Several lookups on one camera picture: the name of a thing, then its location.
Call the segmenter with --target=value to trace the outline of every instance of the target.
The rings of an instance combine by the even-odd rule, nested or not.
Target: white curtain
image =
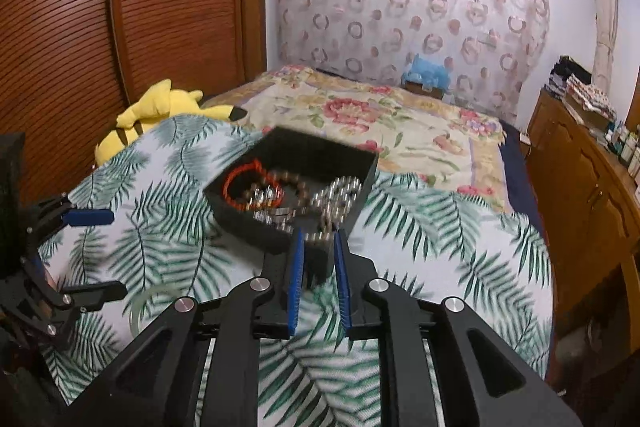
[[[593,59],[592,83],[609,94],[613,49],[618,32],[618,0],[596,0],[598,40]]]
[[[456,104],[516,117],[548,0],[278,0],[280,57],[397,85],[415,54],[449,73]]]

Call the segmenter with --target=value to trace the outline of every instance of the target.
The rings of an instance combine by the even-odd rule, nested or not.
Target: patterned curtain
[[[415,54],[449,72],[456,103],[509,122],[542,50],[548,0],[278,0],[280,57],[398,85]]]

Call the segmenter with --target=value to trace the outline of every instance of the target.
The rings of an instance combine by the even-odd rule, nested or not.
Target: open jewelry box
[[[274,128],[229,165],[204,189],[216,221],[223,230],[262,251],[274,254],[289,250],[290,233],[255,219],[253,211],[234,208],[223,198],[223,187],[229,175],[256,159],[266,171],[288,172],[293,177],[299,177],[310,195],[318,194],[338,178],[357,178],[361,183],[360,190],[340,226],[347,236],[353,230],[369,196],[378,165],[376,153],[284,127]],[[243,195],[252,182],[256,181],[256,177],[256,172],[238,174],[228,184],[228,197],[234,201],[244,201]],[[296,206],[297,201],[296,188],[285,185],[284,198],[279,207]],[[319,230],[320,219],[321,214],[310,212],[293,217],[289,224],[300,227],[303,232],[313,233]],[[306,271],[318,282],[324,281],[333,271],[331,249],[332,241],[308,241],[305,245],[305,265],[308,265]]]

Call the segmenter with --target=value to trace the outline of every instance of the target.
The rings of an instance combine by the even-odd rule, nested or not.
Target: pikachu plush
[[[246,116],[246,111],[235,105],[216,105],[200,108],[202,91],[171,89],[171,80],[165,79],[146,90],[140,100],[118,115],[116,129],[95,146],[95,164],[100,166],[110,160],[127,145],[162,120],[176,114],[201,114],[216,120],[236,121]]]

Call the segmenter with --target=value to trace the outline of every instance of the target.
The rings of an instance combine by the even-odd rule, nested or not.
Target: navy blue sheet
[[[504,163],[509,202],[515,212],[527,214],[532,226],[540,232],[542,237],[545,237],[536,197],[529,182],[527,165],[520,150],[520,131],[506,122],[500,121],[500,123],[507,133],[504,144],[500,145],[500,154]]]

